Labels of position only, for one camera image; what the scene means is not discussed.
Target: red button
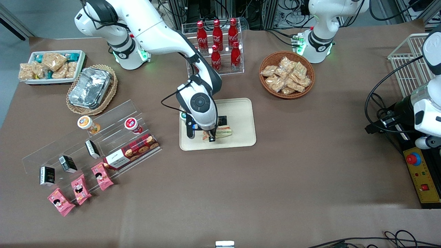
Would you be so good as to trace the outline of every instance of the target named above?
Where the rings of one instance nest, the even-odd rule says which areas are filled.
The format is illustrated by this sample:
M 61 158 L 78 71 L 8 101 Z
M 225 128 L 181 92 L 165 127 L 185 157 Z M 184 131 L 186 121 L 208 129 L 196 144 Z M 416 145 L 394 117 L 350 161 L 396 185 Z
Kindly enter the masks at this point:
M 418 162 L 418 159 L 417 159 L 417 157 L 416 157 L 415 155 L 413 155 L 413 154 L 409 154 L 409 155 L 406 157 L 406 161 L 407 161 L 409 164 L 414 165 L 414 164 L 416 164 L 416 163 Z

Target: yellow control panel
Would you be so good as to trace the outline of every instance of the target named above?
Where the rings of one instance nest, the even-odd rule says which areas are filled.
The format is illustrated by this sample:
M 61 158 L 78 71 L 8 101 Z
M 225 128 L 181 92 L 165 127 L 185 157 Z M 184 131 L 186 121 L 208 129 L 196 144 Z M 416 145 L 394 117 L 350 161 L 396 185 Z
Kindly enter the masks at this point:
M 439 203 L 440 196 L 435 188 L 435 184 L 427 169 L 426 161 L 422 156 L 421 150 L 414 147 L 403 152 L 406 158 L 407 167 L 415 185 L 421 203 Z

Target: beige tray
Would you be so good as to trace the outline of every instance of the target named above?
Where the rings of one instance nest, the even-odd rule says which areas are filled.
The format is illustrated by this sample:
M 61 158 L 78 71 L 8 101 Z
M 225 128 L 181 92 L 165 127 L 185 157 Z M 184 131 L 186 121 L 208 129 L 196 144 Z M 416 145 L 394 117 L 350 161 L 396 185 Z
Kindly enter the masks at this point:
M 179 118 L 179 146 L 184 151 L 207 150 L 230 147 L 250 147 L 256 143 L 253 106 L 248 98 L 215 100 L 219 116 L 227 116 L 227 123 L 233 135 L 216 139 L 215 142 L 202 140 L 202 131 L 195 131 L 194 139 L 187 137 L 185 122 Z

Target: brown tabletop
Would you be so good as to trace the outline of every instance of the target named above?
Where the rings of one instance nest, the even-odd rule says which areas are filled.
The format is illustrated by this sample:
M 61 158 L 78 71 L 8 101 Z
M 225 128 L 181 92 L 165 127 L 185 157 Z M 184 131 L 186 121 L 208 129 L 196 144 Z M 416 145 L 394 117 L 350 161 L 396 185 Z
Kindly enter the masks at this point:
M 31 39 L 31 51 L 80 49 L 87 65 L 114 68 L 119 85 L 108 109 L 132 99 L 163 150 L 63 218 L 21 159 L 77 128 L 78 114 L 65 103 L 69 86 L 21 83 L 0 131 L 0 246 L 196 248 L 234 240 L 239 248 L 301 248 L 398 229 L 440 243 L 441 210 L 419 209 L 400 154 L 364 131 L 367 94 L 391 71 L 386 56 L 422 32 L 420 21 L 341 29 L 332 53 L 314 65 L 314 88 L 291 101 L 270 95 L 258 78 L 263 58 L 288 47 L 264 31 L 244 32 L 245 73 L 224 76 L 214 98 L 252 101 L 257 143 L 191 152 L 179 148 L 178 113 L 160 104 L 187 78 L 178 54 L 126 71 L 102 39 Z M 400 98 L 396 82 L 378 92 L 387 104 Z

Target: white robotic arm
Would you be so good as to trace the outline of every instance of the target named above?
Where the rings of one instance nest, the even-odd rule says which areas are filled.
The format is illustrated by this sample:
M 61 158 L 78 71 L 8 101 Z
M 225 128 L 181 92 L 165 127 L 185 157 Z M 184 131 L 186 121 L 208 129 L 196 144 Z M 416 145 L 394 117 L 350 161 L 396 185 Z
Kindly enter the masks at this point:
M 103 23 L 125 22 L 135 37 L 135 46 L 139 44 L 151 54 L 181 53 L 190 64 L 194 64 L 199 69 L 197 75 L 191 76 L 185 84 L 178 87 L 176 98 L 188 113 L 187 116 L 193 117 L 196 124 L 208 132 L 210 141 L 215 141 L 217 108 L 212 95 L 221 89 L 222 80 L 194 45 L 183 34 L 169 28 L 148 0 L 85 0 L 85 2 L 87 3 L 85 10 L 88 13 L 81 10 L 75 18 L 78 29 L 84 34 L 104 37 L 112 48 L 115 44 L 119 44 L 120 50 L 118 51 L 118 48 L 114 50 L 127 55 L 125 57 L 127 60 L 133 58 L 133 62 L 127 64 L 139 62 L 136 61 L 136 56 L 132 56 L 130 50 L 122 51 L 130 47 L 128 44 L 130 41 L 126 41 L 127 31 L 119 26 L 101 27 L 101 24 L 94 20 Z M 85 28 L 85 24 L 79 25 L 82 23 L 92 23 L 94 26 L 89 24 L 88 28 Z
M 339 23 L 337 16 L 353 16 L 369 8 L 370 0 L 310 0 L 308 9 L 315 16 L 313 30 L 299 33 L 304 37 L 305 45 L 300 49 L 311 63 L 320 63 L 329 54 L 331 43 L 336 35 Z

